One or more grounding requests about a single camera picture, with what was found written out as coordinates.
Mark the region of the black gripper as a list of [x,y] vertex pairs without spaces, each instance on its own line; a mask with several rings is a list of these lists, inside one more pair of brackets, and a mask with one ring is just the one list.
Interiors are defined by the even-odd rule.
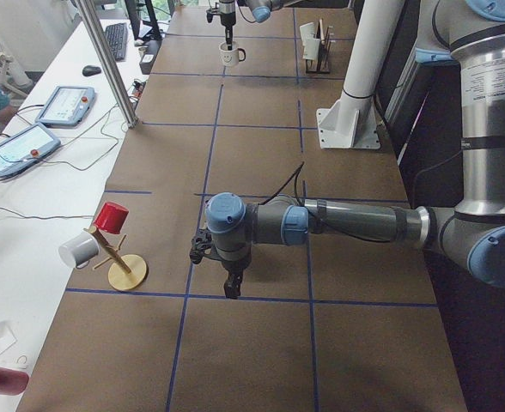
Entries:
[[245,270],[252,262],[251,248],[246,246],[234,251],[218,249],[217,252],[223,268],[228,271],[227,280],[223,284],[225,296],[228,299],[237,300],[241,295],[242,270]]
[[219,0],[218,11],[221,24],[225,27],[225,43],[227,46],[233,44],[233,26],[236,23],[235,0]]

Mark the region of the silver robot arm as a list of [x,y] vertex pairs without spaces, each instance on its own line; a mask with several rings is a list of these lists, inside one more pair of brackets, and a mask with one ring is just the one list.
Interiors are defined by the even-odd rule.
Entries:
[[415,46],[421,64],[460,68],[460,164],[426,184],[413,178],[409,209],[280,191],[262,203],[214,195],[189,255],[195,264],[204,258],[222,264],[228,298],[240,295],[253,245],[301,245],[322,233],[404,242],[505,288],[505,1],[423,1]]
[[215,1],[213,7],[206,10],[206,20],[212,23],[215,16],[220,18],[224,27],[225,45],[232,47],[234,39],[234,25],[236,24],[236,11],[242,7],[248,8],[252,14],[250,23],[266,21],[272,13],[284,8],[318,8],[342,9],[351,5],[351,1],[299,1],[299,0],[221,0]]

